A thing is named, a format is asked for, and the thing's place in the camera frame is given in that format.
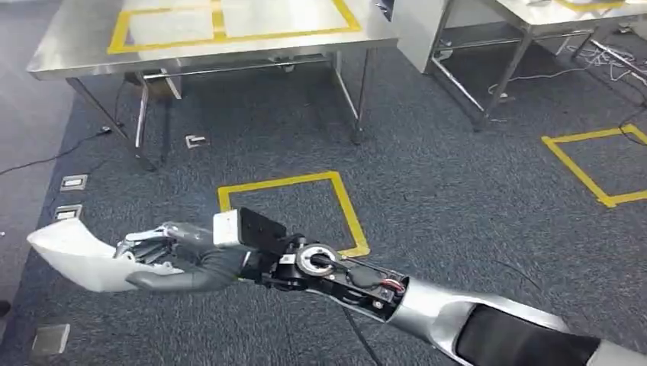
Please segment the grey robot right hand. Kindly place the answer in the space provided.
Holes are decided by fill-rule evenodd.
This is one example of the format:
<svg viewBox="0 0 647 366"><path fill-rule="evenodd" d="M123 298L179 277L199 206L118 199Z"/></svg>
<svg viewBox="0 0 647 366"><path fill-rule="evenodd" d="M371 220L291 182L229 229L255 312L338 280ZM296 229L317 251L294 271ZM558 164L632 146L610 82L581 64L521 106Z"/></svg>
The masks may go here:
<svg viewBox="0 0 647 366"><path fill-rule="evenodd" d="M126 277L138 289L158 293L221 291L239 280L252 256L243 246L214 244L210 230L178 222L126 235L114 257L126 254L145 265L169 258L172 267L182 269L174 274L136 271Z"/></svg>

